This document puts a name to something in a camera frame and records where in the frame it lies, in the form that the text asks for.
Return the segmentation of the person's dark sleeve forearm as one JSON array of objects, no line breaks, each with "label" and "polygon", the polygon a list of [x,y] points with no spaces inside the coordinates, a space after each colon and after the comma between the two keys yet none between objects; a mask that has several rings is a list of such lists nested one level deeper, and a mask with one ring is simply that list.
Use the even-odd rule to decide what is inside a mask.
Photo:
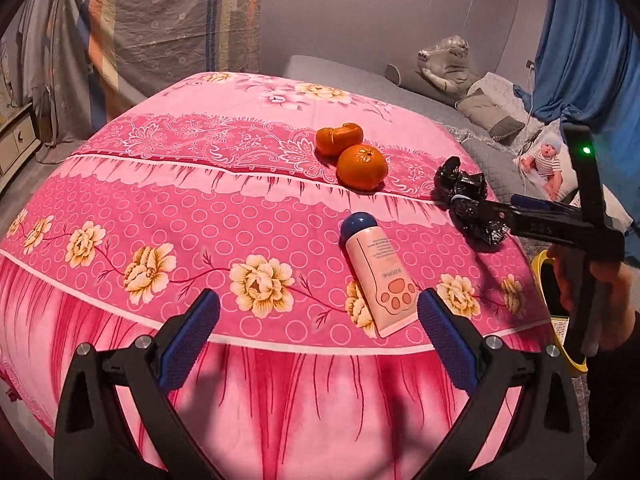
[{"label": "person's dark sleeve forearm", "polygon": [[639,326],[613,350],[588,360],[589,440],[593,479],[639,477]]}]

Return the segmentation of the right hand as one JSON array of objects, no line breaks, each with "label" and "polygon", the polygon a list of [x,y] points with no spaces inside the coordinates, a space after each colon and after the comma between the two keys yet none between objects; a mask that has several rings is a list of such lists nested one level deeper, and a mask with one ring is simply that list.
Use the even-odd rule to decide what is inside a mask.
[{"label": "right hand", "polygon": [[[572,251],[563,246],[552,246],[548,257],[553,260],[553,271],[560,290],[560,303],[568,312],[575,310],[574,283],[570,278]],[[639,270],[621,262],[599,262],[590,264],[590,272],[597,281],[612,287],[611,299],[602,314],[602,332],[599,347],[602,351],[613,351],[620,347],[634,331],[636,307],[631,299],[634,286],[639,283]]]}]

